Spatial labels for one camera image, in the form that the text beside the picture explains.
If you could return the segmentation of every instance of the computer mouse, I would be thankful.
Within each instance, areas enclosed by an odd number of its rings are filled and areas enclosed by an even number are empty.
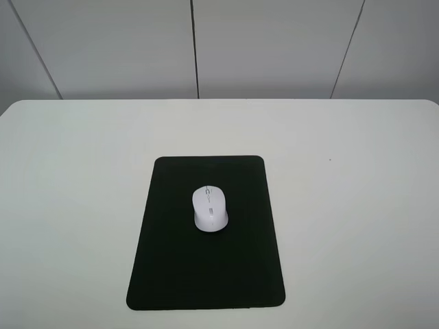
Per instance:
[[[226,227],[228,223],[226,198],[219,187],[200,187],[193,193],[192,203],[195,225],[199,230],[217,232]]]

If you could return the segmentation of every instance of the black mouse pad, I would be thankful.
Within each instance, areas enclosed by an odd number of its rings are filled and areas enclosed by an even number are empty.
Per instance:
[[[196,228],[193,192],[223,190],[228,225]],[[249,308],[285,300],[264,162],[258,156],[156,160],[128,287],[133,310]]]

